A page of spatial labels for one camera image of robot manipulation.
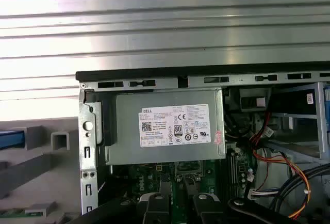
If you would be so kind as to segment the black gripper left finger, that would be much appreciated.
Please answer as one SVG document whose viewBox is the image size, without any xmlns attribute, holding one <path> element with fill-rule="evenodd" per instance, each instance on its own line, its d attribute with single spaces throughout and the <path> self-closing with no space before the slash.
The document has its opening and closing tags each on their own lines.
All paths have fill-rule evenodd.
<svg viewBox="0 0 330 224">
<path fill-rule="evenodd" d="M 138 202 L 121 197 L 108 201 L 69 223 L 171 223 L 171 182 L 160 182 L 159 192 L 147 193 Z"/>
</svg>

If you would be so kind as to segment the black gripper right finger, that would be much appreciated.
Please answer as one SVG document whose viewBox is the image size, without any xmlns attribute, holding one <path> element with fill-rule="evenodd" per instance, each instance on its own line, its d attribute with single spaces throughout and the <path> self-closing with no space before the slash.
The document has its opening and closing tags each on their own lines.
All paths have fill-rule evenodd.
<svg viewBox="0 0 330 224">
<path fill-rule="evenodd" d="M 283 223 L 284 217 L 245 198 L 222 203 L 214 194 L 199 192 L 192 178 L 184 178 L 187 193 L 185 223 Z"/>
</svg>

